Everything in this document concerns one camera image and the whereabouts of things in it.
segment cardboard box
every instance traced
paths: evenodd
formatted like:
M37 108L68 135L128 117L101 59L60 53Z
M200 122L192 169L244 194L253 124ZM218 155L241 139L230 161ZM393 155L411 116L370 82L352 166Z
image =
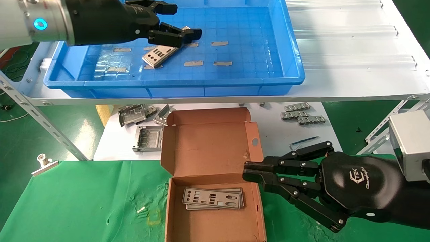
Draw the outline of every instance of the cardboard box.
M164 128L161 165L170 179L166 242L265 242L258 184L242 179L243 163L263 161L258 126L247 108L174 111ZM245 208L187 211L185 187L241 187Z

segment blue plastic tray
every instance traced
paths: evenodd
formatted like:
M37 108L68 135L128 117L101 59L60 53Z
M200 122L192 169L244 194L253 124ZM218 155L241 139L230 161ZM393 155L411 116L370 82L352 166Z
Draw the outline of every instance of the blue plastic tray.
M277 96L304 80L304 70L284 0L168 0L174 16L159 15L179 28L201 28L198 47L185 47L147 70L146 39L115 45L68 47L60 43L45 85L79 98L173 98ZM211 46L228 41L226 46ZM117 53L114 48L131 48ZM203 61L202 66L184 66ZM214 61L233 62L215 66ZM108 72L125 67L126 73Z

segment box flap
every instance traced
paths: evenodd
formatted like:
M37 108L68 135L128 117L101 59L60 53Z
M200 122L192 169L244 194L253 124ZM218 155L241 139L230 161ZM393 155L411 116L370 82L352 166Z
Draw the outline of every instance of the box flap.
M173 111L167 117L167 125L213 124L230 122L250 122L247 108L193 109Z
M263 160L257 123L249 121L247 108L174 111L161 165L173 177L240 174L244 162Z

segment shelf leg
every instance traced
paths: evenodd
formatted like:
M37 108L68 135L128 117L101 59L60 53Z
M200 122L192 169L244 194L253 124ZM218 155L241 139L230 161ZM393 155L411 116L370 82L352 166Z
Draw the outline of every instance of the shelf leg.
M66 147L78 160L87 161L88 158L59 130L52 124L42 111L34 106L26 96L18 92L11 84L11 80L0 71L0 88L19 104L31 117L33 117L46 131L48 131L58 142Z

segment green cloth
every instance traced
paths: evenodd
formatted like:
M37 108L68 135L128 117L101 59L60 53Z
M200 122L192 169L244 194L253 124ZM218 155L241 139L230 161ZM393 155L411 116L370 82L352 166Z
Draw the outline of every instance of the green cloth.
M0 241L162 242L169 178L158 161L63 161L30 180ZM261 199L268 242L419 242L430 237L430 230L358 218L334 234L277 194L262 192Z

